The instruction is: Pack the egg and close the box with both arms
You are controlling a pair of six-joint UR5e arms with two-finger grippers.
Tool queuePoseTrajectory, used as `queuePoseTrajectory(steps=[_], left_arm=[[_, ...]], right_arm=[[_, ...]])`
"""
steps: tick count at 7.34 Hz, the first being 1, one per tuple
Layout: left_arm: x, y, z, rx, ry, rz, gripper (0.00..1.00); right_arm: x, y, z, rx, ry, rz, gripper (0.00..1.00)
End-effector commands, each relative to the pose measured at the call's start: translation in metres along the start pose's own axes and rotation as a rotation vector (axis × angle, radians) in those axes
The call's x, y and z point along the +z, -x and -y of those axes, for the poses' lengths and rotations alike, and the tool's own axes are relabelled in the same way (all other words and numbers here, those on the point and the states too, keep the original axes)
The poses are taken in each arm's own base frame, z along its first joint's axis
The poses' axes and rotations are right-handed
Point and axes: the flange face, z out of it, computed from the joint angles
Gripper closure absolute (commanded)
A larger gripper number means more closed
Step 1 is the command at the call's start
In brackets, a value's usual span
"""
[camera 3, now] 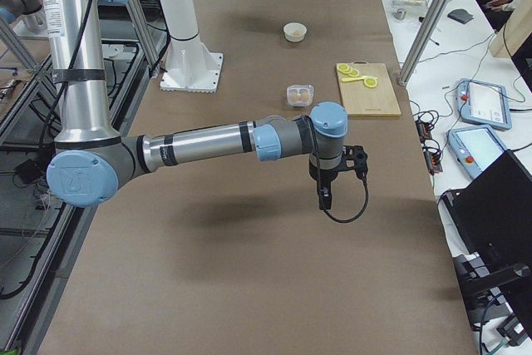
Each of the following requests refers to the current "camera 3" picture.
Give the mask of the background blue robot arm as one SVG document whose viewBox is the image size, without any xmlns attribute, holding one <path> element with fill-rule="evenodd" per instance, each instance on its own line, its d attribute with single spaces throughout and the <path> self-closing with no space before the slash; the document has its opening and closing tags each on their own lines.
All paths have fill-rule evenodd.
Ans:
<svg viewBox="0 0 532 355">
<path fill-rule="evenodd" d="M 41 10 L 40 0 L 1 0 L 1 18 L 7 24 L 15 22 L 21 15 L 32 15 Z"/>
</svg>

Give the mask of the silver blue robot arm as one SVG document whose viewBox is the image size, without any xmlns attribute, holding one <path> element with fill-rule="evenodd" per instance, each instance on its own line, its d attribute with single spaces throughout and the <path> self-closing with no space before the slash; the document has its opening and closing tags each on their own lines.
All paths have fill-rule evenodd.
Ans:
<svg viewBox="0 0 532 355">
<path fill-rule="evenodd" d="M 319 206 L 331 207 L 331 184 L 340 172 L 353 169 L 356 153 L 344 142 L 348 117 L 335 102 L 319 103 L 309 115 L 292 120 L 269 116 L 164 136 L 122 136 L 110 119 L 98 2 L 42 0 L 57 89 L 52 107 L 62 123 L 47 167 L 47 183 L 57 198 L 92 207 L 161 167 L 255 152 L 261 161 L 307 155 Z"/>
</svg>

